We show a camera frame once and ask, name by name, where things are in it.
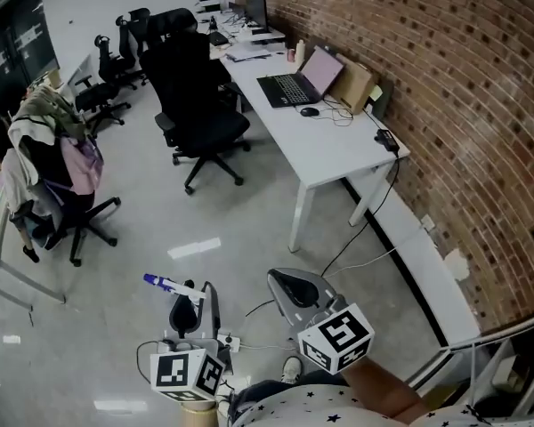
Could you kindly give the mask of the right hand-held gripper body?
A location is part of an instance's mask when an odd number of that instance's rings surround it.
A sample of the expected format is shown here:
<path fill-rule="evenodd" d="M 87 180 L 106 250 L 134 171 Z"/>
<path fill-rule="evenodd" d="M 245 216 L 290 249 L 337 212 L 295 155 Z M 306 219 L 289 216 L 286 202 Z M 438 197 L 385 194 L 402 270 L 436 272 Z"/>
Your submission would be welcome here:
<path fill-rule="evenodd" d="M 365 357 L 375 338 L 358 305 L 340 294 L 305 306 L 287 302 L 287 321 L 300 354 L 331 375 Z"/>

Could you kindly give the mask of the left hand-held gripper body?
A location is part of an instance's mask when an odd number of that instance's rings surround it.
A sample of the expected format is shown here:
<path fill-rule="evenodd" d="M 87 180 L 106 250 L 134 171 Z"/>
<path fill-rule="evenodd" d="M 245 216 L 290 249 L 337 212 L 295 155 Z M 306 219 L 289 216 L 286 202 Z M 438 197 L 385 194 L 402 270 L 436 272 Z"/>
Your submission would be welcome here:
<path fill-rule="evenodd" d="M 226 371 L 231 349 L 222 342 L 162 339 L 150 355 L 150 388 L 176 402 L 211 402 Z"/>

